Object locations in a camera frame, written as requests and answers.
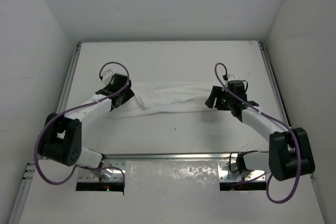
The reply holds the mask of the white t-shirt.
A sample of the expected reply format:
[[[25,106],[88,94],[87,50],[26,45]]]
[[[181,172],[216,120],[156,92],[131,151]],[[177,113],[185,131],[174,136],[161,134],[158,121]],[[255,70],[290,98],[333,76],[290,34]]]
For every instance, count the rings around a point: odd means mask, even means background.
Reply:
[[[132,86],[134,96],[109,112],[111,119],[164,113],[207,112],[205,105],[213,85],[196,82],[148,82]]]

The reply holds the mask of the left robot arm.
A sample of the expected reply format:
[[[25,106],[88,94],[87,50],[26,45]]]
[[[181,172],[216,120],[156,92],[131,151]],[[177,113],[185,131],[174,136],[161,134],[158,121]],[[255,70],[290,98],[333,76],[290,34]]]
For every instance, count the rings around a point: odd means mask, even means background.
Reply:
[[[82,146],[82,130],[133,96],[129,77],[113,74],[110,83],[95,92],[84,104],[64,114],[48,115],[37,154],[66,166],[99,168],[104,155]]]

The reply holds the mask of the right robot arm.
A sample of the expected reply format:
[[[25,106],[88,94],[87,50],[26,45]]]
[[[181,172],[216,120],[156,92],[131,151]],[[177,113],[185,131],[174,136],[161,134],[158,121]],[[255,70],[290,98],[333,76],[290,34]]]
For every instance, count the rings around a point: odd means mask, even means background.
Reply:
[[[229,81],[224,88],[213,86],[205,105],[210,109],[230,111],[233,117],[253,128],[268,142],[268,166],[276,180],[295,178],[298,167],[301,176],[315,171],[308,133],[301,127],[287,128],[261,112],[258,103],[247,100],[243,81]]]

